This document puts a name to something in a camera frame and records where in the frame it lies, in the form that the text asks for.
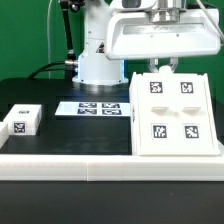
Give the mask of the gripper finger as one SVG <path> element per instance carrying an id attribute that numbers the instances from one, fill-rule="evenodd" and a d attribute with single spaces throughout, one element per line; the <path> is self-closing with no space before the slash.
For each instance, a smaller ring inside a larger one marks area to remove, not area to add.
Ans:
<path id="1" fill-rule="evenodd" d="M 178 67 L 178 63 L 179 63 L 179 60 L 177 57 L 173 57 L 169 60 L 169 66 L 172 72 L 176 70 L 176 68 Z"/>
<path id="2" fill-rule="evenodd" d="M 151 58 L 149 60 L 148 67 L 151 73 L 158 73 L 158 60 L 156 58 Z"/>

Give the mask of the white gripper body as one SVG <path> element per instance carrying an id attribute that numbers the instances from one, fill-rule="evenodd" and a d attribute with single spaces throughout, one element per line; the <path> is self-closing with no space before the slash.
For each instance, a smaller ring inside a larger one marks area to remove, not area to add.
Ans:
<path id="1" fill-rule="evenodd" d="M 146 12 L 117 13 L 109 21 L 109 59 L 151 59 L 216 55 L 218 32 L 202 10 L 184 12 L 179 22 L 151 23 Z"/>

